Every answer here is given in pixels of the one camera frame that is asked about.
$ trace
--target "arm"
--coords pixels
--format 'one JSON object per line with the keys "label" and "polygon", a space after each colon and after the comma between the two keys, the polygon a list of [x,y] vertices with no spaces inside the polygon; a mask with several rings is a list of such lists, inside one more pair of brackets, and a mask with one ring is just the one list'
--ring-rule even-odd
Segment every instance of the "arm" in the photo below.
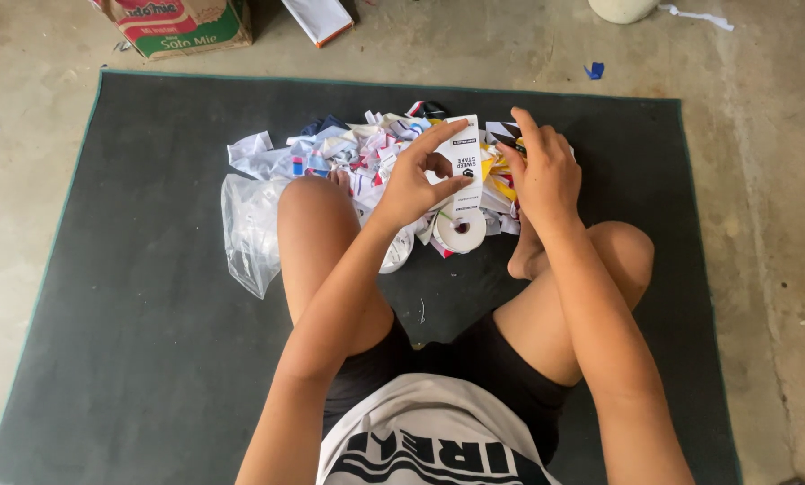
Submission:
{"label": "arm", "polygon": [[357,330],[352,315],[364,311],[366,290],[397,232],[471,182],[454,177],[430,185],[423,173],[450,171],[449,162],[431,152],[466,125],[440,123],[398,157],[381,202],[289,336],[237,485],[315,482],[325,396]]}
{"label": "arm", "polygon": [[519,202],[531,219],[559,290],[564,321],[600,421],[611,485],[694,483],[678,445],[645,338],[576,212],[581,171],[567,140],[514,109],[527,164],[502,146]]}

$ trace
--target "plastic bag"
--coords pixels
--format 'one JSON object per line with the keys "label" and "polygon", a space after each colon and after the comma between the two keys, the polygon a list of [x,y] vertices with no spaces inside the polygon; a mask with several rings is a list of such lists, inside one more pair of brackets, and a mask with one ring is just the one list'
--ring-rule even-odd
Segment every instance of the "plastic bag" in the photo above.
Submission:
{"label": "plastic bag", "polygon": [[277,204],[289,181],[225,176],[221,204],[229,273],[258,298],[280,271]]}

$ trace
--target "green mat border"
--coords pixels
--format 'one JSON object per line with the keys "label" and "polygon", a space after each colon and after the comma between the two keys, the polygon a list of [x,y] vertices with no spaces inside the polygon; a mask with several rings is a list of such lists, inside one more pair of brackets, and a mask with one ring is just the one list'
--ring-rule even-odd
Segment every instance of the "green mat border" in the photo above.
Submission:
{"label": "green mat border", "polygon": [[26,345],[28,344],[28,335],[31,333],[31,325],[34,323],[34,317],[37,314],[37,306],[40,303],[40,294],[43,292],[43,283],[46,281],[46,275],[49,273],[49,263],[52,260],[52,252],[55,250],[55,241],[57,241],[58,233],[61,231],[61,223],[64,218],[64,212],[67,210],[67,202],[70,200],[70,192],[73,190],[73,182],[76,176],[76,170],[79,168],[79,158],[82,156],[82,151],[85,148],[85,139],[88,137],[88,128],[91,126],[91,120],[94,119],[95,111],[97,110],[97,102],[100,100],[100,91],[103,87],[103,74],[112,72],[115,74],[131,74],[137,76],[152,76],[163,78],[202,78],[202,79],[224,79],[224,80],[246,80],[246,81],[294,81],[301,83],[315,83],[315,84],[346,84],[355,86],[380,86],[380,87],[395,87],[395,88],[427,88],[439,90],[454,90],[454,91],[468,91],[472,93],[495,93],[495,94],[508,94],[508,93],[523,93],[543,95],[548,94],[552,96],[561,97],[598,97],[602,99],[620,99],[627,101],[645,101],[648,103],[677,103],[678,105],[678,127],[681,129],[681,137],[683,139],[684,158],[687,161],[687,170],[689,171],[690,191],[693,194],[693,205],[695,209],[695,220],[698,225],[697,231],[699,240],[701,241],[701,259],[703,269],[705,272],[705,281],[708,281],[708,296],[711,302],[711,320],[713,322],[713,341],[717,346],[717,366],[720,368],[720,386],[723,389],[723,397],[726,401],[726,417],[728,418],[728,437],[731,440],[731,449],[734,456],[732,457],[735,463],[735,469],[738,472],[738,482],[743,483],[743,473],[740,468],[740,459],[738,458],[738,448],[734,442],[734,431],[731,429],[731,412],[728,406],[728,394],[726,392],[726,381],[722,372],[722,358],[720,357],[720,342],[717,336],[717,319],[716,312],[713,308],[713,294],[711,293],[710,280],[708,278],[708,261],[705,257],[705,243],[701,236],[701,217],[699,216],[699,201],[695,193],[695,179],[693,177],[693,167],[689,160],[689,145],[687,143],[687,130],[683,126],[683,105],[681,100],[676,97],[624,97],[624,96],[605,96],[602,94],[573,94],[573,93],[549,93],[545,91],[528,91],[528,90],[514,90],[514,89],[487,89],[487,88],[473,88],[473,87],[460,87],[448,85],[423,85],[423,84],[391,84],[391,83],[367,83],[362,81],[349,81],[342,79],[309,79],[309,78],[290,78],[290,77],[273,77],[273,76],[230,76],[224,74],[195,74],[187,72],[156,72],[156,71],[130,71],[126,69],[109,69],[102,67],[97,76],[97,93],[94,96],[94,104],[91,106],[91,112],[88,114],[88,121],[85,123],[85,131],[82,135],[82,141],[79,143],[79,149],[76,152],[75,162],[73,163],[73,173],[70,175],[70,183],[67,185],[67,193],[64,195],[64,202],[61,206],[61,214],[58,216],[58,222],[55,226],[55,233],[52,235],[52,243],[49,247],[49,256],[46,257],[46,264],[43,269],[43,276],[40,278],[40,285],[37,289],[37,297],[34,299],[34,306],[31,308],[31,316],[28,319],[26,327],[26,334],[22,341],[20,348],[20,356],[16,361],[16,369],[13,371],[13,381],[10,383],[10,391],[8,398],[4,401],[4,406],[1,408],[0,415],[0,429],[1,422],[4,420],[4,413],[7,412],[10,397],[13,394],[13,386],[16,384],[16,376],[19,374],[20,364],[22,363],[22,356],[25,355]]}

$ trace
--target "dark gray mat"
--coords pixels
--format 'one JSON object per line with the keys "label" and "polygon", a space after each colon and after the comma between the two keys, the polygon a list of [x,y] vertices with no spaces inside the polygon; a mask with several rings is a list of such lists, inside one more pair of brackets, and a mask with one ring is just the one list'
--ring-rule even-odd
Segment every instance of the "dark gray mat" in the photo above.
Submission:
{"label": "dark gray mat", "polygon": [[[0,483],[233,482],[291,324],[280,278],[261,301],[226,270],[224,147],[265,129],[283,146],[311,118],[356,122],[422,99],[482,122],[528,108],[576,147],[586,224],[626,221],[652,238],[635,315],[698,483],[738,483],[677,100],[126,72],[101,74],[0,424]],[[418,247],[382,290],[415,343],[449,340],[524,286],[506,275],[514,246],[488,237],[448,260]],[[561,434],[550,471],[605,483],[584,385]]]}

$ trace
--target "foot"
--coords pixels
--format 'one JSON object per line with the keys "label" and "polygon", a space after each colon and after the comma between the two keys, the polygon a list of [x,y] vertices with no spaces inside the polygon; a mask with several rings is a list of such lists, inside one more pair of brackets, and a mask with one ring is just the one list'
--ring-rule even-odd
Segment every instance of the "foot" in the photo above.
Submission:
{"label": "foot", "polygon": [[349,186],[349,175],[344,170],[334,170],[327,174],[327,179],[334,185],[337,185],[340,190],[345,192],[348,197],[352,196],[352,189]]}
{"label": "foot", "polygon": [[533,280],[549,266],[549,260],[537,231],[522,211],[519,225],[519,243],[507,263],[507,272],[517,280]]}

